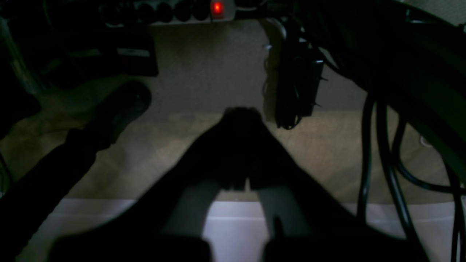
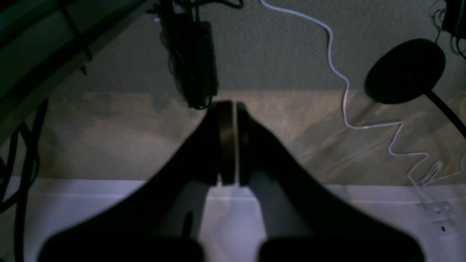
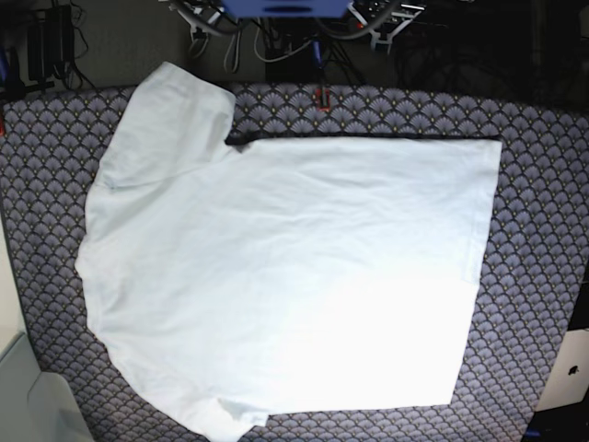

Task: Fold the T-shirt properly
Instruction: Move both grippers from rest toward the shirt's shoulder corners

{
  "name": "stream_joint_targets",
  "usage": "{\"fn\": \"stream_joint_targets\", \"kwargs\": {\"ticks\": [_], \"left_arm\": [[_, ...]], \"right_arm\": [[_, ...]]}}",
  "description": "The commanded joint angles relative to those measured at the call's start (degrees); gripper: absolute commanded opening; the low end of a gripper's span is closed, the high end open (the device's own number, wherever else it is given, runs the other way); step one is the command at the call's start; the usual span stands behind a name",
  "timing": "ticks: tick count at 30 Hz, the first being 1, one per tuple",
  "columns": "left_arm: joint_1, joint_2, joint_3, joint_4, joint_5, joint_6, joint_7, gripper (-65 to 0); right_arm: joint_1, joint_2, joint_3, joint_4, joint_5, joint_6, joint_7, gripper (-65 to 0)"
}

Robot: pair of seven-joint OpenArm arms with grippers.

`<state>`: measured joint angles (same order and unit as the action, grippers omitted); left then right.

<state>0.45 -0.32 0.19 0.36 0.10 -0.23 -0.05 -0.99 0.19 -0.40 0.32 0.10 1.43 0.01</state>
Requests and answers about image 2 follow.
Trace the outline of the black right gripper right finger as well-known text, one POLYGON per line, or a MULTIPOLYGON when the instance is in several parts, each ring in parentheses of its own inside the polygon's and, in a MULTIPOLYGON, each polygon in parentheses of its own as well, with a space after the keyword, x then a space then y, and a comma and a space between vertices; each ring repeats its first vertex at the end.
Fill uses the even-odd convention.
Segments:
POLYGON ((423 262, 418 241, 354 208, 308 174, 237 105, 240 184, 257 198, 266 240, 259 262, 423 262))

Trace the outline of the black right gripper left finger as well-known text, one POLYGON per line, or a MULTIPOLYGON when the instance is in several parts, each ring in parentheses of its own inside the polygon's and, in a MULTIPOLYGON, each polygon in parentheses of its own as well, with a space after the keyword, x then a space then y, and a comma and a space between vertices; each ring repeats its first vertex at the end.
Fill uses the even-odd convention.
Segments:
POLYGON ((234 183, 233 103, 213 103, 200 125, 143 186, 110 209, 50 237, 40 262, 203 262, 197 241, 218 177, 234 183))

